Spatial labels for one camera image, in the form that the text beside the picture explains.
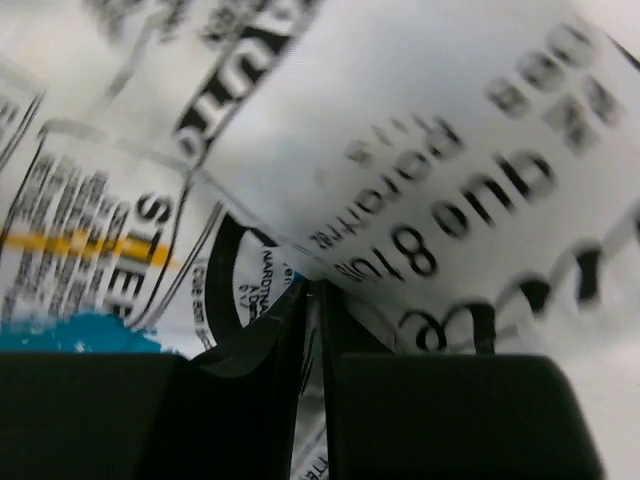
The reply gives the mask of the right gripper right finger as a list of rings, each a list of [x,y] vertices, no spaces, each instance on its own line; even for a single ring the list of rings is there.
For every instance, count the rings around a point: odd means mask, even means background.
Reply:
[[[395,354],[319,286],[334,479],[601,479],[573,389],[540,356]]]

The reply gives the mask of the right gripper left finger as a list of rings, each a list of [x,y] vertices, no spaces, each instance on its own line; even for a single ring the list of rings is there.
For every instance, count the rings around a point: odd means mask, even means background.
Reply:
[[[188,360],[7,352],[5,479],[285,479],[305,338],[297,282],[259,320]]]

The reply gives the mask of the patterned white teal yellow shorts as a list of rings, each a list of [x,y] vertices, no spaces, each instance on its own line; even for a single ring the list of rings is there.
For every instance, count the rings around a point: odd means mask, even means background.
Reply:
[[[297,282],[395,354],[639,334],[639,75],[570,1],[5,1],[1,357],[197,358]]]

